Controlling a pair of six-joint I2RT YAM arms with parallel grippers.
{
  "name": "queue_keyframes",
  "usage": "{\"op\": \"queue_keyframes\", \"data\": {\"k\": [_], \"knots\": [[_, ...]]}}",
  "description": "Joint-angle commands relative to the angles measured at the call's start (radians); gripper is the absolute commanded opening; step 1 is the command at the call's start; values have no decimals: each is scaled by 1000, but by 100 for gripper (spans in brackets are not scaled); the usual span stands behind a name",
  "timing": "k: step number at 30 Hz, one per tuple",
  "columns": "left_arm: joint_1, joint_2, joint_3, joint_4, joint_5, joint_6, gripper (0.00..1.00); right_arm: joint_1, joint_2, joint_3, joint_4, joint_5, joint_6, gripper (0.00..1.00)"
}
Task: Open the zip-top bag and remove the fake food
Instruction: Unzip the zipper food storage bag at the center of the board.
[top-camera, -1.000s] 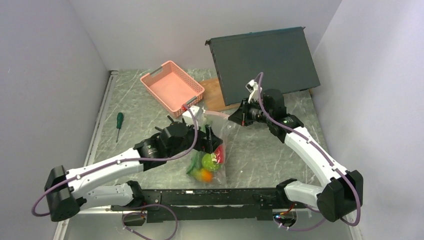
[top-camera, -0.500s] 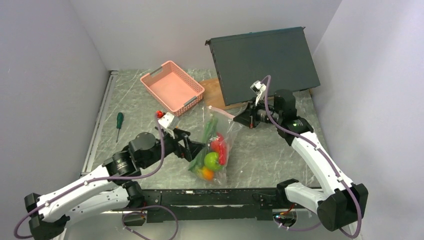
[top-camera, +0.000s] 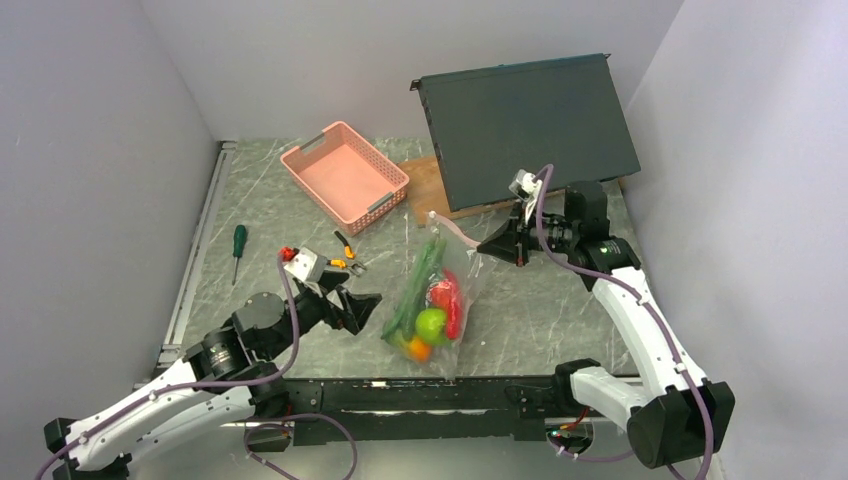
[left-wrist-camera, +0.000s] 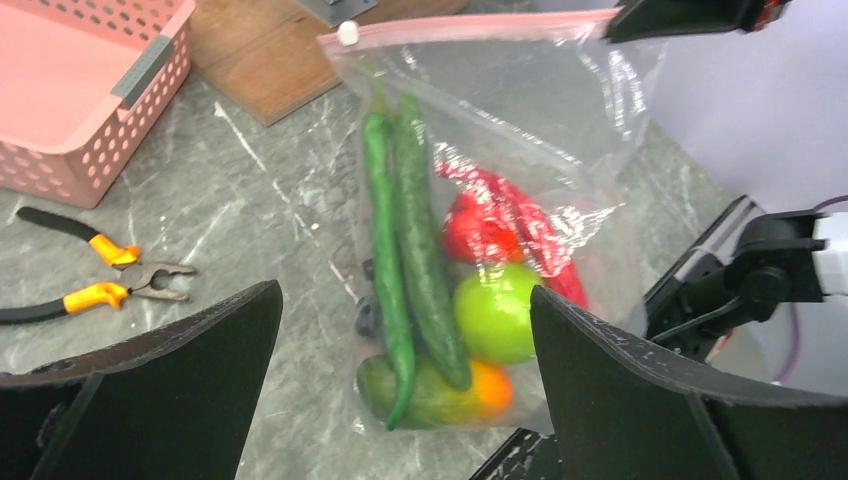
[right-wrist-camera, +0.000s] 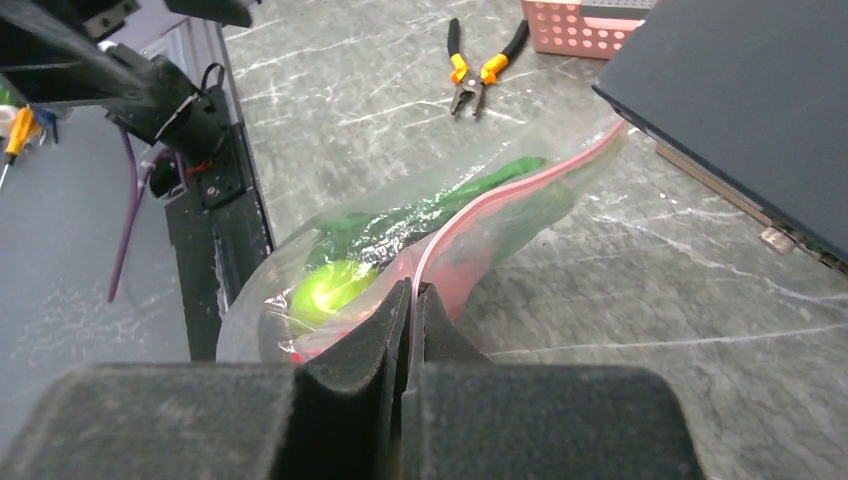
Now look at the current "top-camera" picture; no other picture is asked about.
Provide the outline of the clear zip top bag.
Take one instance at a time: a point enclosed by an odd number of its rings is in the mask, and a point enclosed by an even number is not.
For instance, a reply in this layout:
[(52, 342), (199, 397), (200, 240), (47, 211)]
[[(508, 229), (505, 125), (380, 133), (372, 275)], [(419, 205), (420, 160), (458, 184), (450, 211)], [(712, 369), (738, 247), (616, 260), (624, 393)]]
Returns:
[(381, 339), (408, 360), (445, 380), (458, 375), (470, 311), (496, 259), (478, 251), (452, 220), (430, 211), (418, 250)]

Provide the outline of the pink plastic basket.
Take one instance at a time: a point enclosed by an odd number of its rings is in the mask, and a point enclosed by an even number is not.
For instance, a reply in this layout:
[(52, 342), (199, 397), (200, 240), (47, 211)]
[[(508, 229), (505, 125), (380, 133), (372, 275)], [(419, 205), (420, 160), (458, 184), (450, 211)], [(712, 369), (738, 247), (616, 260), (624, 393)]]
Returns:
[(409, 176), (343, 121), (289, 149), (280, 161), (349, 236), (360, 234), (406, 197)]

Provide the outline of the fake green cucumber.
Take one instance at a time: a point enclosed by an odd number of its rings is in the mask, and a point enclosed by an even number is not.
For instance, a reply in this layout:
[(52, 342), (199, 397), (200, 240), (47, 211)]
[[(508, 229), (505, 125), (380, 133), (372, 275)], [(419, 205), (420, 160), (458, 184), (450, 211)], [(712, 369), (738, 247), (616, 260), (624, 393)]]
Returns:
[(384, 325), (381, 338), (391, 343), (398, 334), (409, 341), (415, 331), (414, 319), (423, 302), (425, 288), (430, 277), (441, 266), (447, 241), (440, 234), (434, 234), (422, 247), (408, 278), (402, 300), (395, 308), (393, 317)]

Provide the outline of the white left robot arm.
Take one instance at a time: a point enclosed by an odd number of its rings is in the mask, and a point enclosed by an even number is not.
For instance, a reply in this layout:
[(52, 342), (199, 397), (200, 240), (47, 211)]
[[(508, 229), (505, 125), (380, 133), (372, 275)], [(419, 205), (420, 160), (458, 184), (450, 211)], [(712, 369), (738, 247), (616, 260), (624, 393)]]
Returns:
[(379, 293), (350, 292), (348, 277), (324, 273), (313, 287), (284, 280), (285, 298), (257, 293), (116, 404), (85, 419), (50, 421), (44, 437), (52, 456), (37, 478), (125, 479), (132, 462), (159, 448), (225, 423), (288, 415), (293, 406), (283, 376), (301, 337), (321, 323), (356, 335), (382, 301)]

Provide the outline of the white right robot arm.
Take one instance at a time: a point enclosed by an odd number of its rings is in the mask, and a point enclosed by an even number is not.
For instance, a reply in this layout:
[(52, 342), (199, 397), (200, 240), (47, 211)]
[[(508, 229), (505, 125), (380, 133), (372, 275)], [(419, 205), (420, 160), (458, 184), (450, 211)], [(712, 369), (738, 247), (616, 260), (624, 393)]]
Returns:
[(641, 378), (635, 387), (593, 359), (562, 363), (552, 376), (555, 409), (564, 415), (589, 409), (611, 420), (647, 468), (701, 459), (697, 476), (705, 478), (723, 444), (735, 396), (727, 383), (708, 378), (672, 332), (634, 248), (610, 231), (603, 187), (567, 187), (560, 214), (544, 209), (541, 175), (520, 171), (510, 189), (517, 198), (508, 219), (478, 252), (524, 266), (531, 252), (540, 251), (578, 274), (612, 319)]

